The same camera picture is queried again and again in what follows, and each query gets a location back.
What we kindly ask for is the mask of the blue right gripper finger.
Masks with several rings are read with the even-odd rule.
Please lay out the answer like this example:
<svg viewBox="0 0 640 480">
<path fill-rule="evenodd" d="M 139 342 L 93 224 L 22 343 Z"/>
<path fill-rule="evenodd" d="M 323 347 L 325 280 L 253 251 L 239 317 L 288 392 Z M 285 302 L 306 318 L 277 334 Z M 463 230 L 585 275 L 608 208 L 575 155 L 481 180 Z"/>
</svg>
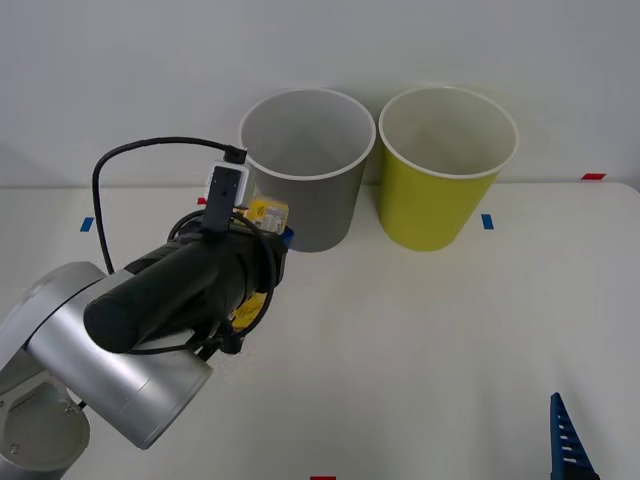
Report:
<svg viewBox="0 0 640 480">
<path fill-rule="evenodd" d="M 599 480 L 561 395 L 550 400 L 551 480 Z"/>
</svg>

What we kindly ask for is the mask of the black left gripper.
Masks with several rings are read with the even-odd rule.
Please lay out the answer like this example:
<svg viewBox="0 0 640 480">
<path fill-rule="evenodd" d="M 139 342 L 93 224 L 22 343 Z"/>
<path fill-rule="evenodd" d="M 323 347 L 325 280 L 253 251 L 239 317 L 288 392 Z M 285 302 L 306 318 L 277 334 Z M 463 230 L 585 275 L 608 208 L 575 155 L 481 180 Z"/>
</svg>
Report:
<svg viewBox="0 0 640 480">
<path fill-rule="evenodd" d="M 275 285 L 271 283 L 267 254 L 258 237 L 249 230 L 229 233 L 228 249 L 218 273 L 218 296 L 224 311 L 235 310 L 253 294 L 266 294 L 281 282 L 294 232 L 286 227 L 281 236 L 266 233 L 265 239 L 275 264 Z"/>
</svg>

